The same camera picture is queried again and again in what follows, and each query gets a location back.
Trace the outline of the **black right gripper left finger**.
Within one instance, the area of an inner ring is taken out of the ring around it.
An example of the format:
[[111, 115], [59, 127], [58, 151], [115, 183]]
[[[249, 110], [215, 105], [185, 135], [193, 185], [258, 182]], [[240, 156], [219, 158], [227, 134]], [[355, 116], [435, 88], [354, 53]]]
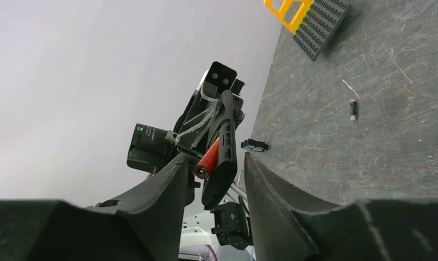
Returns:
[[180, 154], [94, 207], [0, 200], [0, 260], [177, 260], [187, 172]]

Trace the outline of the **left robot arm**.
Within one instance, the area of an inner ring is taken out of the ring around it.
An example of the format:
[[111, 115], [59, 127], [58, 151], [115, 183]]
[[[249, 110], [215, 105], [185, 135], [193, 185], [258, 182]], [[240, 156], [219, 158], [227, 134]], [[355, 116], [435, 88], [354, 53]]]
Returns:
[[237, 174], [235, 131], [245, 114], [243, 99], [233, 89], [213, 85], [197, 88], [172, 130], [138, 123], [127, 154], [127, 165], [156, 175], [174, 157], [187, 159], [188, 194], [203, 180], [201, 202], [206, 210], [220, 204]]

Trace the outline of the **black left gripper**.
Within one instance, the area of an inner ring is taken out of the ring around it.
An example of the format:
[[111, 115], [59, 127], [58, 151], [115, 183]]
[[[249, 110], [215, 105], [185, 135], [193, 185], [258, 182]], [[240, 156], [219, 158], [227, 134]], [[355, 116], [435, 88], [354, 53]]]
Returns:
[[244, 120], [244, 100], [229, 89], [213, 83], [200, 83], [173, 131], [173, 144], [180, 152], [203, 152], [214, 140], [235, 131]]

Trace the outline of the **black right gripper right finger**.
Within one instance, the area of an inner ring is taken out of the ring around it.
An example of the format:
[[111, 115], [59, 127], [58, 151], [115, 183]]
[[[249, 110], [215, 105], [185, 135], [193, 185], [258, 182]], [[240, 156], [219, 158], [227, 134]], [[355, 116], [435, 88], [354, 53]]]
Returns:
[[282, 179], [251, 153], [245, 185], [258, 260], [438, 260], [438, 199], [340, 206]]

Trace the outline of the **black remote with buttons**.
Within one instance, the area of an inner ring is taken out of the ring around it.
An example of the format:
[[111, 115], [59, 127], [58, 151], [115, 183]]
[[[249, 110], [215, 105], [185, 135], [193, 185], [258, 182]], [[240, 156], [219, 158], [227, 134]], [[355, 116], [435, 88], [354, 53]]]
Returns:
[[209, 130], [209, 144], [219, 139], [217, 167], [204, 182], [201, 203], [205, 210], [212, 210], [229, 190], [237, 174], [237, 155], [234, 121], [234, 95], [230, 90], [220, 96], [222, 106]]

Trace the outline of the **black orange AAA battery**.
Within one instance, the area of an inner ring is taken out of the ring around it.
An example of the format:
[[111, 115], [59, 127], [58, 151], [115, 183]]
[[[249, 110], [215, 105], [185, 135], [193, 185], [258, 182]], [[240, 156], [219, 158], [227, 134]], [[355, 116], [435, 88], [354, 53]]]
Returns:
[[220, 138], [217, 138], [194, 167], [193, 172], [197, 178], [208, 179], [211, 175], [217, 164], [219, 144]]

